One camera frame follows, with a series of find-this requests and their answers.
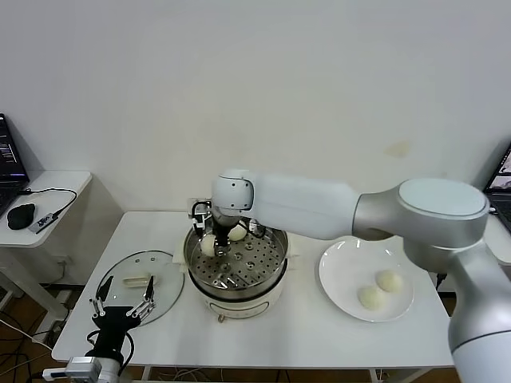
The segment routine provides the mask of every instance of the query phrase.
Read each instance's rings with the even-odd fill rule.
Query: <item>white cable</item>
[[[39,355],[38,357],[33,357],[32,359],[29,359],[28,361],[24,361],[23,363],[20,363],[19,365],[16,365],[14,367],[11,367],[10,369],[5,370],[3,373],[0,373],[0,377],[5,375],[6,373],[10,373],[13,369],[16,369],[17,367],[20,367],[22,365],[26,365],[27,363],[31,363],[32,361],[35,361],[36,359],[39,359],[40,357],[45,357],[49,353],[43,353]]]
[[[16,331],[18,331],[19,333],[21,333],[21,334],[25,335],[26,337],[28,337],[28,338],[32,339],[32,341],[34,341],[35,343],[39,343],[40,345],[45,346],[48,350],[53,351],[53,349],[52,349],[51,347],[49,347],[48,345],[45,345],[43,342],[40,342],[40,341],[38,341],[38,340],[37,340],[37,339],[35,339],[35,338],[32,338],[29,334],[27,334],[27,333],[26,333],[26,332],[24,332],[23,330],[20,330],[18,327],[14,327],[14,326],[10,325],[9,323],[7,323],[6,321],[4,321],[4,320],[2,320],[2,319],[0,319],[0,322],[1,322],[1,323],[3,323],[4,325],[6,325],[6,326],[10,327],[11,329],[16,330]]]
[[[202,369],[182,369],[181,371],[177,371],[176,373],[172,374],[172,373],[158,373],[159,375],[163,376],[163,377],[170,377],[172,379],[172,381],[176,381],[177,378],[181,379],[184,375],[188,375],[188,374],[191,374],[193,379],[195,381],[198,381],[197,380],[197,376],[194,374],[194,373],[200,373],[202,374],[202,376],[204,377],[204,380],[205,381],[211,381],[211,379],[209,379],[205,373],[203,373],[201,371]]]

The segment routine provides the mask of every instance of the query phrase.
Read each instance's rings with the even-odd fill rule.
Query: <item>white table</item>
[[[66,188],[74,190],[78,196],[92,178],[89,172],[63,171],[29,172],[29,177],[30,184],[27,187],[32,190]],[[64,207],[72,198],[73,194],[63,191],[23,195],[18,197],[12,203],[12,206],[0,217],[0,272],[48,310],[48,314],[43,320],[42,326],[39,327],[38,332],[43,331],[43,327],[50,326],[55,319],[64,319],[67,315],[67,309],[39,285],[39,282],[34,279],[33,275],[8,251],[8,248],[34,248],[43,244],[53,229],[59,224],[61,217],[69,210],[69,207],[61,213],[60,218],[55,223],[49,225],[39,234],[34,234],[28,228],[17,231],[9,229],[7,227],[7,213],[12,207],[25,203],[34,203],[36,205],[35,222],[48,213]]]
[[[129,212],[117,227],[64,328],[52,356],[67,361],[91,346],[96,330],[89,298],[105,272],[135,251],[174,252],[190,228],[185,213]],[[369,323],[342,312],[322,292],[319,257],[334,241],[290,235],[293,253],[282,296],[267,313],[218,323],[185,280],[175,306],[163,317],[131,330],[134,365],[290,369],[428,369],[452,366],[449,317],[429,275],[412,265],[394,238],[386,246],[402,258],[414,280],[415,301],[399,320]],[[127,342],[123,354],[127,355]],[[415,377],[424,373],[414,370]]]

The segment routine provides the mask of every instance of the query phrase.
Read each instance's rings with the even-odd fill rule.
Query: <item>steamed bun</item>
[[[200,240],[200,251],[207,257],[215,256],[215,239],[213,234],[207,234]]]
[[[365,286],[358,289],[358,300],[368,310],[378,310],[386,301],[385,293],[377,286]]]
[[[376,283],[380,288],[389,293],[398,293],[402,290],[402,276],[392,270],[384,270],[376,273]]]
[[[247,231],[240,225],[237,225],[229,232],[229,239],[232,242],[240,241],[245,238],[245,235],[247,235]]]

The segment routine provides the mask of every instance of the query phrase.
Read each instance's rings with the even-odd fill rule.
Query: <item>metal pot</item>
[[[190,278],[199,290],[220,301],[244,302],[267,293],[279,282],[287,268],[287,248],[286,233],[267,228],[263,238],[248,233],[231,242],[226,255],[208,257],[200,250],[199,237],[190,230],[183,253]]]

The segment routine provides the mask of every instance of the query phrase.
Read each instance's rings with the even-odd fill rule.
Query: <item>white wall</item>
[[[507,0],[3,0],[1,12],[0,109],[30,167],[90,170],[125,210],[184,208],[232,165],[361,191],[473,181],[511,137]]]

